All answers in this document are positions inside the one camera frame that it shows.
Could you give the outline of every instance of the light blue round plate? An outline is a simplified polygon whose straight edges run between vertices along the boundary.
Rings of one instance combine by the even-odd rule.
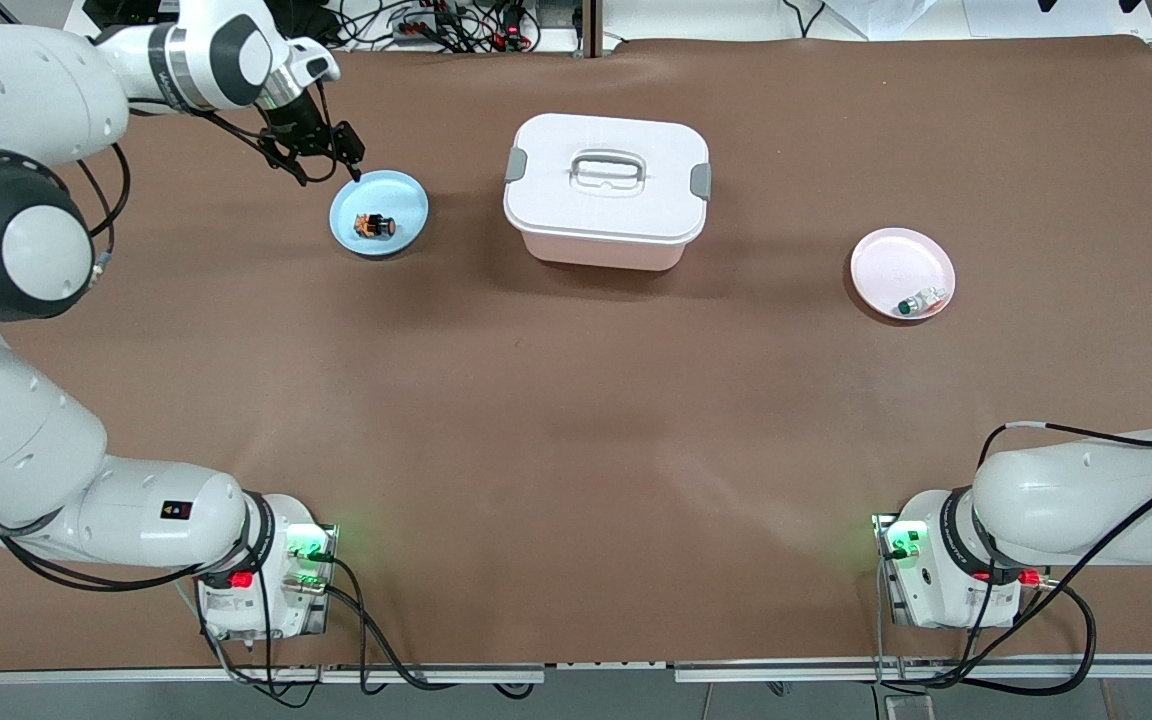
[[[379,213],[393,218],[397,228],[389,237],[362,237],[353,230],[358,215]],[[387,258],[411,245],[429,219],[425,188],[407,173],[372,170],[358,182],[340,188],[332,202],[332,234],[349,252],[364,258]]]

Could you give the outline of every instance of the brown table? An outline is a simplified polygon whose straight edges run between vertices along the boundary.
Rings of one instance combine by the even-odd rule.
[[[631,41],[612,58],[342,58],[369,168],[429,189],[410,251],[326,232],[197,120],[137,119],[101,286],[18,354],[109,450],[229,471],[342,525],[423,662],[873,653],[872,511],[972,479],[1000,420],[1152,427],[1152,51],[1044,41]],[[708,138],[707,228],[666,274],[547,266],[500,209],[541,111]],[[251,124],[252,118],[242,118]],[[103,164],[104,176],[115,177]],[[916,327],[846,287],[861,236],[931,234],[958,291]],[[1000,447],[1053,442],[1010,433]],[[1079,579],[1152,652],[1152,569]],[[1011,652],[1078,650],[1069,615]],[[948,655],[961,632],[893,630]],[[348,662],[344,616],[279,662]],[[172,589],[92,597],[0,551],[0,669],[211,665]]]

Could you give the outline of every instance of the pink plate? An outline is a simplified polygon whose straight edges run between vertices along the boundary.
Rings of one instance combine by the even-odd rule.
[[[954,300],[950,256],[925,234],[907,228],[882,228],[856,243],[851,281],[870,306],[897,320],[931,318]],[[929,287],[943,287],[948,295],[923,314],[901,314],[896,310],[901,300]]]

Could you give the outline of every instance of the vial with green cap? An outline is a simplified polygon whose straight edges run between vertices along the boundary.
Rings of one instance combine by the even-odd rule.
[[[896,311],[904,316],[923,314],[933,306],[940,305],[948,295],[950,295],[950,291],[945,290],[943,287],[923,288],[916,295],[901,300],[896,304]]]

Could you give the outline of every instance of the pink storage box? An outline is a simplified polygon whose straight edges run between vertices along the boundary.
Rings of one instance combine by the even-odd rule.
[[[515,136],[503,213],[540,260],[668,270],[708,190],[708,146],[687,126],[545,114]]]

